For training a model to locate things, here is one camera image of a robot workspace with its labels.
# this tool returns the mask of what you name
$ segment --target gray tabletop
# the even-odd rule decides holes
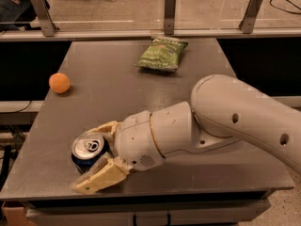
[[[6,201],[81,199],[286,189],[293,181],[273,156],[244,142],[227,153],[179,155],[162,167],[131,174],[118,186],[80,195],[71,161],[73,140],[108,121],[188,101],[202,77],[235,76],[215,39],[191,39],[174,73],[135,66],[151,40],[73,42],[60,71],[71,79],[62,95],[49,91],[0,198]]]

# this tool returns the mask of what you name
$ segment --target can lid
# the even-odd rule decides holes
[[[85,132],[72,144],[71,150],[74,156],[83,160],[89,160],[98,155],[104,147],[104,139],[99,132]]]

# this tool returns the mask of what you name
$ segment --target green chip bag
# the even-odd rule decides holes
[[[137,66],[174,72],[178,69],[182,50],[188,42],[169,37],[158,37],[153,40],[150,47],[143,53]]]

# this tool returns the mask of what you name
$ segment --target screw hole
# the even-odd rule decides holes
[[[239,120],[238,114],[234,113],[233,116],[232,116],[232,122],[234,124],[236,124],[238,122],[238,120]]]
[[[281,144],[281,146],[285,147],[288,144],[288,142],[289,142],[289,135],[283,134],[281,136],[281,138],[280,138],[280,144]]]

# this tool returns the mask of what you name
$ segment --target soda can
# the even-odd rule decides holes
[[[85,132],[71,145],[72,161],[81,172],[86,172],[106,152],[109,144],[100,132]]]

